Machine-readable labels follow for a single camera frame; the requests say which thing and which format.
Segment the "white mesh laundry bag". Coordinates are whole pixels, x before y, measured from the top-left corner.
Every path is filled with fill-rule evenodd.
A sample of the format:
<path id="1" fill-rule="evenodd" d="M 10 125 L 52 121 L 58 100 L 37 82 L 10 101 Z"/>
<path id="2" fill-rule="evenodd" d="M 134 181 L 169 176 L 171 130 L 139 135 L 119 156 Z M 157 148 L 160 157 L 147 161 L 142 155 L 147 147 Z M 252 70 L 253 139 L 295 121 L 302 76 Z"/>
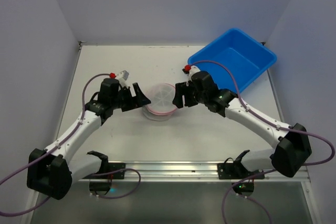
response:
<path id="1" fill-rule="evenodd" d="M 177 107 L 173 104 L 175 87 L 171 84 L 158 83 L 153 85 L 145 95 L 151 103 L 145 105 L 142 112 L 149 120 L 167 121 L 177 110 Z"/>

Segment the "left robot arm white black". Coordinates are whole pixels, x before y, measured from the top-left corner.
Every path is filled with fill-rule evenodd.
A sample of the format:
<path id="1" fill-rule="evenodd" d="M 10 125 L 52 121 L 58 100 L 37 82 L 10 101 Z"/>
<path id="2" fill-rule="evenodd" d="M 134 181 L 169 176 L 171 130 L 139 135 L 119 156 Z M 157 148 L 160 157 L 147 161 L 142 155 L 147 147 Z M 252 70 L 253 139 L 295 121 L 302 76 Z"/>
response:
<path id="1" fill-rule="evenodd" d="M 74 183 L 85 177 L 110 179 L 111 174 L 122 173 L 123 169 L 112 169 L 108 157 L 96 151 L 89 151 L 80 161 L 74 161 L 73 157 L 114 110 L 126 112 L 151 103 L 137 83 L 133 89 L 122 86 L 117 79 L 105 78 L 100 90 L 83 105 L 76 122 L 63 135 L 43 150 L 36 148 L 31 152 L 27 187 L 60 200 Z"/>

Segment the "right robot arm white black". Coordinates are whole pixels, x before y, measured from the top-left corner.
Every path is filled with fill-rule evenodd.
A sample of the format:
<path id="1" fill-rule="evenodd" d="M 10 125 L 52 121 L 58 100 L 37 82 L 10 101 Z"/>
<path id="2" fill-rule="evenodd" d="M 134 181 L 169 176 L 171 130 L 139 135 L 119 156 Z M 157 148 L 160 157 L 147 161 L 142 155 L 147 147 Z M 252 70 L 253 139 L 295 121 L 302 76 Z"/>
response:
<path id="1" fill-rule="evenodd" d="M 270 149 L 243 151 L 232 163 L 221 163 L 220 168 L 228 178 L 244 178 L 259 170 L 275 169 L 286 177 L 294 177 L 311 155 L 306 128 L 278 122 L 262 114 L 269 125 L 252 114 L 252 107 L 240 100 L 229 89 L 220 89 L 206 71 L 191 70 L 186 82 L 175 85 L 173 104 L 177 108 L 205 105 L 211 112 L 233 120 L 248 128 L 269 145 Z"/>

